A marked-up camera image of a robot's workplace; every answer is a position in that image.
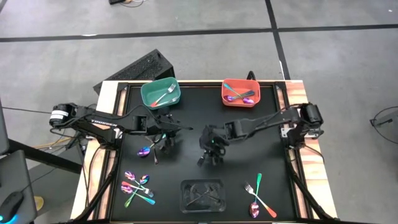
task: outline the computer mouse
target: computer mouse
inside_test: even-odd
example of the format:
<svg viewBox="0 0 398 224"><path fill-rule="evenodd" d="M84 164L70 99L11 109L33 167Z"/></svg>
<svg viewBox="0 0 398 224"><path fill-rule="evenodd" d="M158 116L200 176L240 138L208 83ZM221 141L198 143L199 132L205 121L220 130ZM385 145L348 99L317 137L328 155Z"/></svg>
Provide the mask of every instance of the computer mouse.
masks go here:
<svg viewBox="0 0 398 224"><path fill-rule="evenodd" d="M0 205L0 223L9 222L17 213L23 200L24 194L22 192L13 192L8 195Z"/></svg>

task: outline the gray carpet floor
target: gray carpet floor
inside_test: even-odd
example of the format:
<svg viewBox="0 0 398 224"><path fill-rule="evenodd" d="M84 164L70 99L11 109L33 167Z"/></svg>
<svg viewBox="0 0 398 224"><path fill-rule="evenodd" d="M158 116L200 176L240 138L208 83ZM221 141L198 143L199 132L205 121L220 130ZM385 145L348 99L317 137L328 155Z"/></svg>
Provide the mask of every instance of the gray carpet floor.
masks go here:
<svg viewBox="0 0 398 224"><path fill-rule="evenodd" d="M271 3L278 27L398 24L393 0ZM3 5L0 38L271 27L264 0L148 0L137 8L106 0L2 0ZM398 146L378 136L369 119L398 105L398 30L283 32L280 39L291 79L304 80L308 99L320 106L325 120L320 145L338 216L395 223ZM153 49L181 80L244 78L249 70L258 79L283 79L270 32L0 42L2 104L51 111L58 103L96 103L93 85ZM49 133L47 114L5 110L4 115L14 140L36 146L58 139ZM380 131L398 141L391 125ZM29 167L36 165L29 161ZM69 185L40 187L68 193L49 204L53 209L36 223L69 219L74 193L67 188L76 187L78 176L61 172L42 181L65 178ZM50 203L55 194L46 197Z"/></svg>

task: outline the green bowl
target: green bowl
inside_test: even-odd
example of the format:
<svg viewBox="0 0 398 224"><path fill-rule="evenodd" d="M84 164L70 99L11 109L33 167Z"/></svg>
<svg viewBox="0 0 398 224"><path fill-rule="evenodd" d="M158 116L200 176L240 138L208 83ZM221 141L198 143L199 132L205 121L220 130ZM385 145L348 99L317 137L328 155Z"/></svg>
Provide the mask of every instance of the green bowl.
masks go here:
<svg viewBox="0 0 398 224"><path fill-rule="evenodd" d="M164 93L167 93L167 89L175 83L176 86L173 92L166 94L157 104L161 104L164 102L171 101L175 97L178 99L174 102L165 103L160 106L151 107L150 105L157 101ZM150 83L145 83L141 87L141 96L142 101L144 102L145 106L147 106L151 110L156 110L159 108L163 108L165 106L170 106L178 103L180 101L181 90L180 86L178 85L178 81L173 77L163 78L161 80L156 80Z"/></svg>

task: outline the black stand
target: black stand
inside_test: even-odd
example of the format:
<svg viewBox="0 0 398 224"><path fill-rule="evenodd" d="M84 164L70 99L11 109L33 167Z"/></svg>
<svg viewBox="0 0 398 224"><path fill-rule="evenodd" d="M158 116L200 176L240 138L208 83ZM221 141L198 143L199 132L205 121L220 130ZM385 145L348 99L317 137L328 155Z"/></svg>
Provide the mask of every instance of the black stand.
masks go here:
<svg viewBox="0 0 398 224"><path fill-rule="evenodd" d="M33 147L9 139L9 149L7 153L10 154L18 150L24 151L26 158L32 159L33 161L41 162L48 166L63 169L76 174L80 174L81 172L81 165L77 164L76 162L69 161L59 156L40 151Z"/></svg>

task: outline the wooden table edge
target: wooden table edge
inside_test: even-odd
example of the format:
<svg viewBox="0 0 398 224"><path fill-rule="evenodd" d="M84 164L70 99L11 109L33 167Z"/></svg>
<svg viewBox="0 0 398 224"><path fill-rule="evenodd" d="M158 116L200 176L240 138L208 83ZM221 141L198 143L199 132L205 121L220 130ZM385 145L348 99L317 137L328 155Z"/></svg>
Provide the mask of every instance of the wooden table edge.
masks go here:
<svg viewBox="0 0 398 224"><path fill-rule="evenodd" d="M289 103L306 103L307 94L304 89L302 80L258 80L259 82L285 82L287 87L287 93L289 98ZM97 110L112 113L114 111L114 105L117 94L118 83L147 83L151 81L147 80L134 80L134 81L104 81L102 83L101 92L99 94ZM222 82L222 80L179 80L178 82L182 83L197 83L197 82ZM119 104L118 114L122 113L124 103ZM307 140L306 143L320 151L318 141ZM88 143L88 147L86 149L85 156L85 165L84 168L86 170L86 175L88 175L88 166L93 157L93 154L97 147L99 146L96 140L92 140ZM333 202L333 197L331 195L331 190L325 170L325 165L322 162L322 159L314 156L309 151L301 150L300 151L301 158L303 160L303 168L306 177L307 187L311 194L315 197L317 202L323 207L323 209L331 216L337 217L335 204ZM90 191L89 196L90 199L94 196L98 189L98 182L101 175L102 163L104 159L104 150L100 149L96 154L95 161L93 162L93 168L91 170L90 177ZM302 217L306 217L305 214L305 205L303 203L303 197L298 188L296 187L297 197L300 207L300 213ZM108 198L109 189L105 193L103 198ZM73 203L71 218L76 218L80 215L80 213L85 208L85 198L86 198L86 189L85 189L85 180L83 171L80 174L80 179L78 183L78 188L76 190L75 201ZM106 209L107 200L103 200L101 203L101 211L100 218L103 218L104 210Z"/></svg>

